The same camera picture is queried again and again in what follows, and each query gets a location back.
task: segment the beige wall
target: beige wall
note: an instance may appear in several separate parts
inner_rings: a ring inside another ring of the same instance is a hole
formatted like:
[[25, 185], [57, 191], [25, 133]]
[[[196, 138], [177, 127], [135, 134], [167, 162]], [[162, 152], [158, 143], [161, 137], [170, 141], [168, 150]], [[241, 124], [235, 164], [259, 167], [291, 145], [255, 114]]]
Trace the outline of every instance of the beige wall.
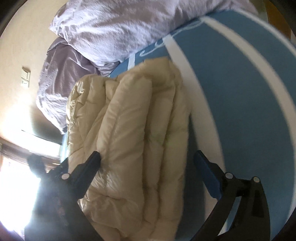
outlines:
[[[46, 51], [56, 39], [48, 26], [66, 2], [28, 0], [0, 38], [0, 136], [20, 146], [22, 129], [50, 139], [61, 138], [38, 110], [35, 98]], [[31, 71], [28, 89], [20, 85], [22, 67]]]

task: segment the beige puffer jacket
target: beige puffer jacket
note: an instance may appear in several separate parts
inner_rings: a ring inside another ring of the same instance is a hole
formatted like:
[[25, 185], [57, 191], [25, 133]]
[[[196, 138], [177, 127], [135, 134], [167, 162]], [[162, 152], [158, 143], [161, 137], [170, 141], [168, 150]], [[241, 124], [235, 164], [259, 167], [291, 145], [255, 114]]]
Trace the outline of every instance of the beige puffer jacket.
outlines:
[[188, 116], [180, 72], [167, 58], [116, 79], [87, 75], [76, 83], [67, 104], [69, 172], [100, 152], [80, 205], [105, 241], [174, 240]]

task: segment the bed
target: bed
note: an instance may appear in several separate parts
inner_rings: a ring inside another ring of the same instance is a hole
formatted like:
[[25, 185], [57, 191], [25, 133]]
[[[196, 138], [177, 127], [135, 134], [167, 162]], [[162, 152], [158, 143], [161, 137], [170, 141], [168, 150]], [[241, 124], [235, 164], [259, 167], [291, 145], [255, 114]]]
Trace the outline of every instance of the bed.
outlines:
[[215, 205], [193, 167], [197, 149], [236, 177], [260, 177], [273, 238], [295, 208], [295, 48], [257, 17], [227, 11], [171, 32], [121, 63], [110, 77], [162, 56], [179, 67], [192, 106], [177, 240], [189, 240]]

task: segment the window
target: window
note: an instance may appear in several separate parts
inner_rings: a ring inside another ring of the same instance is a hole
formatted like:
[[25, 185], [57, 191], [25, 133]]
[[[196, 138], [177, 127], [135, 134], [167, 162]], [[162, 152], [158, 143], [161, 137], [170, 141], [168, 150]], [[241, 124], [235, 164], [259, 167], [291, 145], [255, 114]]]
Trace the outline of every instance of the window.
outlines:
[[0, 221], [23, 237], [31, 218], [40, 179], [29, 166], [3, 158], [0, 171]]
[[18, 141], [20, 142], [21, 147], [29, 150], [30, 152], [38, 153], [44, 156], [59, 156], [61, 147], [59, 144], [41, 139], [30, 133], [23, 131], [23, 135], [19, 136]]

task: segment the wall switch plate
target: wall switch plate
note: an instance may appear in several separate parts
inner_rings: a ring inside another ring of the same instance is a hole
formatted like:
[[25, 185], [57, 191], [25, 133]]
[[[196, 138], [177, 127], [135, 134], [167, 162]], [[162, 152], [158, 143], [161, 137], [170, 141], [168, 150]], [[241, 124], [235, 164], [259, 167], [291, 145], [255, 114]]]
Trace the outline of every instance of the wall switch plate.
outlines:
[[22, 78], [22, 83], [21, 83], [22, 87], [29, 88], [29, 84], [30, 84], [30, 81]]
[[27, 69], [22, 68], [22, 74], [21, 74], [22, 83], [21, 83], [21, 85], [23, 87], [29, 88], [30, 76], [31, 76], [31, 72]]

